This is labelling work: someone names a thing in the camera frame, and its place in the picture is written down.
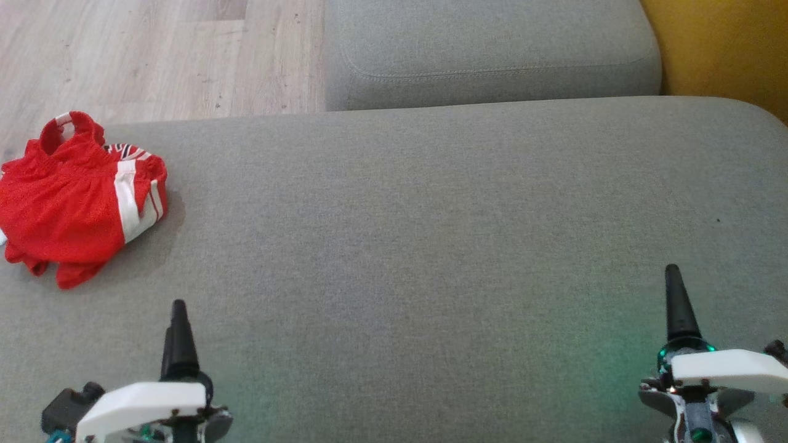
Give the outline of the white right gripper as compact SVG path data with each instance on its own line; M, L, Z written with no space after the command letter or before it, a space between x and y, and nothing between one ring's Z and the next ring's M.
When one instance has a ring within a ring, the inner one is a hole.
M757 394L786 405L786 346L772 340L763 351L719 350L702 340L677 265L665 268L669 341L657 354L656 375L640 381L642 404L672 420L662 442L763 442L758 427L734 413Z

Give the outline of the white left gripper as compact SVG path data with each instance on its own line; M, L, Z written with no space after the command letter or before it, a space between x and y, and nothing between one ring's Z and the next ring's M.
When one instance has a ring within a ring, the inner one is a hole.
M219 442L233 426L233 415L212 404L213 383L199 371L187 306L174 300L161 356L161 379L168 381L137 382L104 394L76 424L75 441Z

